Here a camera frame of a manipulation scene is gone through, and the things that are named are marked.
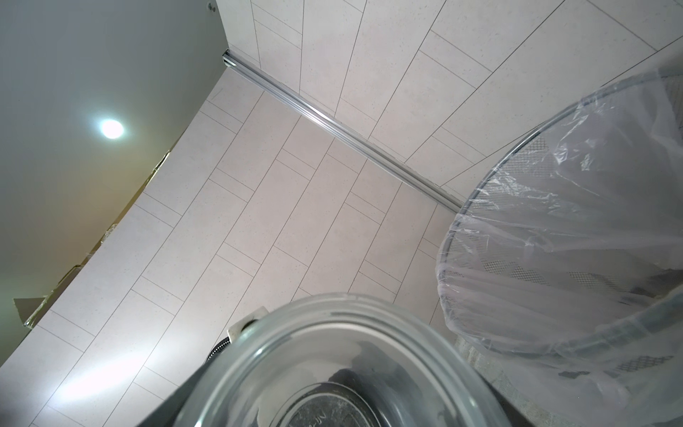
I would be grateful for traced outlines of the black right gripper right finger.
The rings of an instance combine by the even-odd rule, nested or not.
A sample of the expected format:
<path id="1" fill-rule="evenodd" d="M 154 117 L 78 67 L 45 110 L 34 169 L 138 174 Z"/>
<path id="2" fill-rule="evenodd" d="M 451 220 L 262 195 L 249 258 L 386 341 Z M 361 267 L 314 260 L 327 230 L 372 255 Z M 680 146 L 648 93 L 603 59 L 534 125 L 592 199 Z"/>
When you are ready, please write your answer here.
<path id="1" fill-rule="evenodd" d="M 494 388 L 494 386 L 492 386 L 492 384 L 490 384 L 490 382 L 485 379 L 483 375 L 480 375 L 480 378 L 496 397 L 498 404 L 503 409 L 503 412 L 505 413 L 505 416 L 508 418 L 508 421 L 512 427 L 534 427 L 534 425 L 526 418 L 526 416 L 519 412 L 516 407 L 510 403 L 510 400 L 507 400 L 505 396 L 499 393 L 499 391 Z"/>

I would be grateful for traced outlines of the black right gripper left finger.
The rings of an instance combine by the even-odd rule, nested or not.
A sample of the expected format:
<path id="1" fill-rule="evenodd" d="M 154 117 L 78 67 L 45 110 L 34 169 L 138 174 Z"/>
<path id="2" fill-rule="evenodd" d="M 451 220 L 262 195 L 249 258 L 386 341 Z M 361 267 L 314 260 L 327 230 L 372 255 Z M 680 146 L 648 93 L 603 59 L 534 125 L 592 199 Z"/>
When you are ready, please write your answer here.
<path id="1" fill-rule="evenodd" d="M 190 395 L 193 393 L 202 376 L 208 369 L 208 363 L 204 363 L 185 383 L 183 383 L 167 400 L 157 407 L 151 414 L 142 420 L 138 427 L 170 427 Z"/>

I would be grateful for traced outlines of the green lidded rice jar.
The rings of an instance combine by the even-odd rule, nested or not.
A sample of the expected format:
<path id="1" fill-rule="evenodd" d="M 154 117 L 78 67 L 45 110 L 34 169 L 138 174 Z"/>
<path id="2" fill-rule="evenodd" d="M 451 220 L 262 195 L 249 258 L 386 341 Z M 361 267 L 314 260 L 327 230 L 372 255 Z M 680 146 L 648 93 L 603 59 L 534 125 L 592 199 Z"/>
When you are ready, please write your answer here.
<path id="1" fill-rule="evenodd" d="M 213 359 L 180 426 L 506 426 L 485 381 L 409 311 L 317 295 L 256 320 Z"/>

